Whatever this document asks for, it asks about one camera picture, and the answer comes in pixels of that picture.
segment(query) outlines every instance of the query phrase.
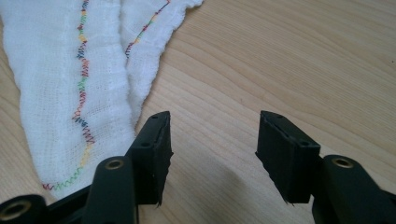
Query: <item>light wood surface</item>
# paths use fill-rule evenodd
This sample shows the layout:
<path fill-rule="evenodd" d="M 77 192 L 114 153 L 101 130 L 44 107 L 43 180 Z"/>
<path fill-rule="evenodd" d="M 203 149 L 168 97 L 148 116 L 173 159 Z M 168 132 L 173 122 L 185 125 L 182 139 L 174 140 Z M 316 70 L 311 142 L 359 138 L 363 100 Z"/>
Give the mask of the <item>light wood surface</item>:
<path fill-rule="evenodd" d="M 392 0 L 207 0 L 189 10 L 136 127 L 171 111 L 163 206 L 142 206 L 141 223 L 313 223 L 311 204 L 284 203 L 254 155 L 261 110 L 396 193 L 395 21 Z M 0 59 L 0 202 L 38 193 L 51 203 L 3 49 Z"/>

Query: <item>white fabric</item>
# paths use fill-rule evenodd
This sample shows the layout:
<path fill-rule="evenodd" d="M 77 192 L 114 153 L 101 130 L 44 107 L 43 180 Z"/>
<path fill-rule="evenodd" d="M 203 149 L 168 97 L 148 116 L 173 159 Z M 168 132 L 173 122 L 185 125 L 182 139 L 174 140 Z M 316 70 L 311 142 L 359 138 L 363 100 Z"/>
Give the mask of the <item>white fabric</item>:
<path fill-rule="evenodd" d="M 0 1 L 21 122 L 43 187 L 61 199 L 124 155 L 164 46 L 200 0 Z"/>

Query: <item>multicolored stitching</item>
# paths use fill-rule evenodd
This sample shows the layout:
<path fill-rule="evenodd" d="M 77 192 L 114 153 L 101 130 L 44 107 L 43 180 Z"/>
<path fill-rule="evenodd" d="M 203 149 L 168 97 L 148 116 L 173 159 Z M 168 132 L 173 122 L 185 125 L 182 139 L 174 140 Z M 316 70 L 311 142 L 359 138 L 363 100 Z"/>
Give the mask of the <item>multicolored stitching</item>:
<path fill-rule="evenodd" d="M 73 184 L 75 180 L 78 179 L 78 177 L 81 175 L 83 167 L 87 163 L 88 158 L 90 157 L 90 151 L 92 149 L 92 145 L 95 143 L 95 139 L 91 134 L 91 129 L 88 126 L 88 122 L 84 119 L 81 118 L 81 110 L 82 107 L 85 105 L 86 102 L 86 97 L 87 97 L 87 92 L 85 92 L 85 87 L 86 87 L 86 82 L 89 77 L 89 69 L 90 69 L 90 61 L 85 58 L 85 49 L 87 48 L 87 43 L 88 40 L 86 36 L 84 35 L 84 25 L 85 22 L 87 21 L 87 6 L 89 4 L 89 0 L 84 0 L 81 6 L 81 17 L 79 20 L 79 26 L 78 26 L 78 39 L 81 41 L 80 46 L 78 47 L 78 55 L 77 58 L 81 60 L 82 65 L 81 65 L 81 79 L 78 82 L 78 90 L 79 90 L 79 105 L 74 112 L 74 116 L 72 120 L 74 120 L 76 123 L 81 125 L 82 128 L 82 136 L 84 136 L 86 146 L 84 148 L 84 153 L 81 158 L 81 161 L 79 163 L 79 167 L 77 170 L 73 173 L 72 176 L 70 176 L 67 180 L 65 180 L 62 183 L 57 183 L 56 185 L 53 184 L 43 184 L 44 189 L 48 190 L 60 190 L 66 187 L 69 187 L 70 185 Z"/>
<path fill-rule="evenodd" d="M 147 31 L 147 29 L 149 28 L 149 26 L 155 22 L 155 19 L 157 19 L 157 16 L 163 11 L 163 9 L 168 6 L 171 3 L 171 0 L 166 0 L 166 4 L 163 5 L 158 11 L 156 11 L 154 13 L 154 15 L 151 17 L 151 19 L 149 20 L 149 22 L 143 26 L 143 30 L 139 33 L 139 35 L 136 37 L 136 39 L 129 43 L 128 47 L 125 50 L 125 55 L 126 58 L 129 58 L 130 52 L 131 52 L 131 48 L 134 44 L 139 43 L 140 39 L 142 38 L 143 33 L 145 33 Z"/>

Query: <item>muslin cloth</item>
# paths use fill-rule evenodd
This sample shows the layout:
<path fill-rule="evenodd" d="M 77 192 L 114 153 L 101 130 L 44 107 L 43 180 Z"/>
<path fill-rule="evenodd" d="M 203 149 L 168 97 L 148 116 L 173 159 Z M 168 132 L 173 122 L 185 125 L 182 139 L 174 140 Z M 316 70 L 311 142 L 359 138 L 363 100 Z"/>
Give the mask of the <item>muslin cloth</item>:
<path fill-rule="evenodd" d="M 124 155 L 160 55 L 202 0 L 0 1 L 33 162 L 57 199 Z"/>

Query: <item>wooden table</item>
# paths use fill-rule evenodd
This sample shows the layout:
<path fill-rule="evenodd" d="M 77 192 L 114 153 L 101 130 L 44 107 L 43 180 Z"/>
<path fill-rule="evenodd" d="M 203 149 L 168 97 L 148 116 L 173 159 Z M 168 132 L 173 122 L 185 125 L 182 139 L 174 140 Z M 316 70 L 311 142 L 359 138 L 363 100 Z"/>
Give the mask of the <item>wooden table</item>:
<path fill-rule="evenodd" d="M 163 206 L 142 206 L 141 223 L 313 223 L 311 204 L 284 203 L 254 155 L 261 110 L 396 193 L 395 21 L 393 1 L 207 0 L 188 10 L 136 127 L 171 111 Z M 0 59 L 0 202 L 39 193 L 51 203 L 3 49 Z"/>

